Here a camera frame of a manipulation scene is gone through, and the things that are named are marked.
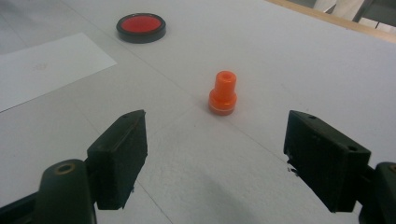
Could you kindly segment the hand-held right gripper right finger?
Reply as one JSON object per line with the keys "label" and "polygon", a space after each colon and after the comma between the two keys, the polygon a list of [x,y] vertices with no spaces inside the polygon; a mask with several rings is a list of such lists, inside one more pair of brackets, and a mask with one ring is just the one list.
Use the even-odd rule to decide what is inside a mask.
{"label": "hand-held right gripper right finger", "polygon": [[371,152],[323,120],[291,110],[284,154],[331,212],[351,212]]}

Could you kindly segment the round red ink pad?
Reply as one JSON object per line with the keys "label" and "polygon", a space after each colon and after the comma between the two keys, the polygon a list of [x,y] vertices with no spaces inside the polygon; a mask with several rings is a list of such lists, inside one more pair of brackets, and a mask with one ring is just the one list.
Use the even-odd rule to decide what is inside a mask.
{"label": "round red ink pad", "polygon": [[152,13],[135,13],[119,19],[116,29],[122,40],[144,44],[163,38],[166,34],[166,22]]}

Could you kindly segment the white desk frame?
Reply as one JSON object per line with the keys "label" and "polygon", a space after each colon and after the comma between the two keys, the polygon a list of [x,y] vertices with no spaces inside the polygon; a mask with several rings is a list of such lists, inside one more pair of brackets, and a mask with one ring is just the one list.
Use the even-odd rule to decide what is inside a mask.
{"label": "white desk frame", "polygon": [[364,0],[316,0],[314,9],[352,21]]}

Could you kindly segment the orange stamp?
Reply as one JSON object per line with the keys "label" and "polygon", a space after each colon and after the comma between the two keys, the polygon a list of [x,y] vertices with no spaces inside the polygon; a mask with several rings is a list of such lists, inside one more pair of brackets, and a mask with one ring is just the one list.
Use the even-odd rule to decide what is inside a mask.
{"label": "orange stamp", "polygon": [[220,71],[216,75],[214,89],[209,93],[208,107],[220,116],[233,113],[237,101],[235,93],[236,75],[231,71]]}

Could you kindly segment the small white paper sheet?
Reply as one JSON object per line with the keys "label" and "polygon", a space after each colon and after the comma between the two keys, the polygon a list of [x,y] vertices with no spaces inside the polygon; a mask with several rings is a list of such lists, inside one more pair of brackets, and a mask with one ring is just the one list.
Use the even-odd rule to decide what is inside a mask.
{"label": "small white paper sheet", "polygon": [[83,33],[0,55],[0,112],[115,64]]}

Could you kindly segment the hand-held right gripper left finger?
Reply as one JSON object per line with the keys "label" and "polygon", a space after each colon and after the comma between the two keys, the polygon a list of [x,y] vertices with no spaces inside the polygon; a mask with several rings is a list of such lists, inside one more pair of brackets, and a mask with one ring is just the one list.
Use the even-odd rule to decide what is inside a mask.
{"label": "hand-held right gripper left finger", "polygon": [[123,208],[148,155],[146,112],[120,116],[88,148],[94,199],[100,210]]}

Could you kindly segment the large white table cover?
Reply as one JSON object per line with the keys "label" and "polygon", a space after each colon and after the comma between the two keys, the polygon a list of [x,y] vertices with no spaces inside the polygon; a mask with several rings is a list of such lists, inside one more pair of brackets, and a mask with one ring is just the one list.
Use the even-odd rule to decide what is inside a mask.
{"label": "large white table cover", "polygon": [[[152,13],[163,38],[119,37]],[[264,0],[2,0],[0,55],[83,33],[116,64],[0,112],[0,206],[87,148],[119,116],[146,112],[148,157],[134,192],[100,224],[357,224],[333,214],[283,152],[291,110],[317,116],[396,161],[396,44]],[[232,114],[208,107],[236,75]]]}

